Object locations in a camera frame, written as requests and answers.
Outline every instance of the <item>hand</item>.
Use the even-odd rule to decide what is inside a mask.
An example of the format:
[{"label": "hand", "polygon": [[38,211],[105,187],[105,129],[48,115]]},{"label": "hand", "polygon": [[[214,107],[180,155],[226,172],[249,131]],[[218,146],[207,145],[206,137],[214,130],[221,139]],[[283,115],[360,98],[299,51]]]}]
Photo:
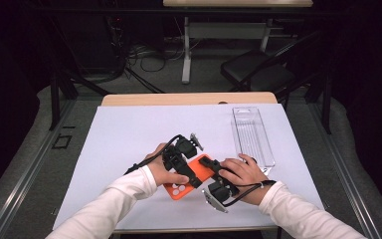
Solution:
[{"label": "hand", "polygon": [[[159,150],[161,150],[166,143],[160,143],[154,152],[148,154],[145,158],[155,155]],[[156,181],[157,186],[160,186],[163,183],[175,183],[175,184],[185,184],[188,182],[189,178],[185,175],[178,173],[169,172],[163,165],[162,156],[156,157],[153,161],[148,163],[148,167],[153,174],[154,180]]]},{"label": "hand", "polygon": [[[225,161],[220,163],[221,166],[231,169],[235,174],[225,169],[220,170],[219,174],[235,185],[249,185],[269,180],[250,156],[240,153],[239,157],[243,160],[226,158]],[[238,186],[240,193],[237,196],[251,187],[253,186]],[[270,186],[258,188],[245,196],[242,200],[250,204],[259,205],[269,189]]]}]

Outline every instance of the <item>orange object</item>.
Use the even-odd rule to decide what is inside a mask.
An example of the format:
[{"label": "orange object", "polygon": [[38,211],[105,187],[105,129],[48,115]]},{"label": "orange object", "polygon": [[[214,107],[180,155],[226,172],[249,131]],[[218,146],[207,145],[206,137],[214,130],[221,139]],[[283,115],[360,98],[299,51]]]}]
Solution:
[{"label": "orange object", "polygon": [[[213,160],[212,158],[210,158],[209,155],[201,154],[198,157],[194,158],[192,161],[190,161],[188,163],[188,166],[194,171],[194,173],[201,180],[201,182],[204,182],[205,180],[213,176],[215,173],[214,171],[212,171],[212,169],[205,167],[198,161],[202,157],[207,157],[210,160]],[[166,188],[167,192],[173,200],[181,199],[183,196],[185,196],[194,189],[194,187],[190,183],[186,183],[184,185],[165,183],[163,184],[163,186]]]}]

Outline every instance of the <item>desk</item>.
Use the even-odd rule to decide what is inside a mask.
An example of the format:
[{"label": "desk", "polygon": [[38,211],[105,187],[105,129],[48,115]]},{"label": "desk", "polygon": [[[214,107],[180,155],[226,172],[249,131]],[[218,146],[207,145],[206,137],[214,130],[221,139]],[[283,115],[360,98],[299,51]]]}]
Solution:
[{"label": "desk", "polygon": [[[271,179],[322,208],[321,200],[287,120],[270,93],[166,94],[107,96],[97,109],[84,148],[54,227],[95,199],[133,163],[142,160],[176,134],[196,132],[204,153],[223,159],[235,156],[232,108],[259,108],[277,165]],[[229,213],[205,203],[201,187],[174,201],[163,187],[138,201],[116,225],[118,233],[249,230],[275,228],[269,216],[253,205],[238,202]]]},{"label": "desk", "polygon": [[[163,0],[165,7],[239,7],[239,8],[301,8],[311,7],[311,0]],[[261,51],[266,49],[271,32],[268,23],[190,23],[184,22],[184,67],[182,83],[190,83],[190,38],[262,39]]]}]

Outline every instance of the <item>transparent container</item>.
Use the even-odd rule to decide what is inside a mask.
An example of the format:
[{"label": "transparent container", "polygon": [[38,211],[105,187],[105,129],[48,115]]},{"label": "transparent container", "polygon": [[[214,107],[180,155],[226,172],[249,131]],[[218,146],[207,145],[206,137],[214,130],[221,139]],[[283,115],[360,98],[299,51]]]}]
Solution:
[{"label": "transparent container", "polygon": [[275,166],[265,126],[257,108],[233,108],[232,130],[237,153],[253,157],[265,174]]}]

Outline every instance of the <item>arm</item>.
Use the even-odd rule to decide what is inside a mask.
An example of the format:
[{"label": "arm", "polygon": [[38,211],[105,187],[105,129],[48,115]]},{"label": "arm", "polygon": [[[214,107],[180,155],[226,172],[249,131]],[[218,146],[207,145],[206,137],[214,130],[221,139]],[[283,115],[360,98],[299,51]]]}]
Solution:
[{"label": "arm", "polygon": [[186,182],[187,176],[166,171],[159,156],[148,165],[117,179],[95,201],[67,219],[47,238],[108,238],[137,200],[153,195],[157,186],[163,183]]},{"label": "arm", "polygon": [[[235,172],[221,170],[219,173],[236,185],[248,185],[268,178],[247,155],[242,160],[228,158],[221,165]],[[248,187],[239,187],[243,192]],[[243,198],[243,201],[259,205],[262,213],[295,238],[365,238],[352,227],[334,218],[324,210],[291,194],[282,182],[259,188]]]}]

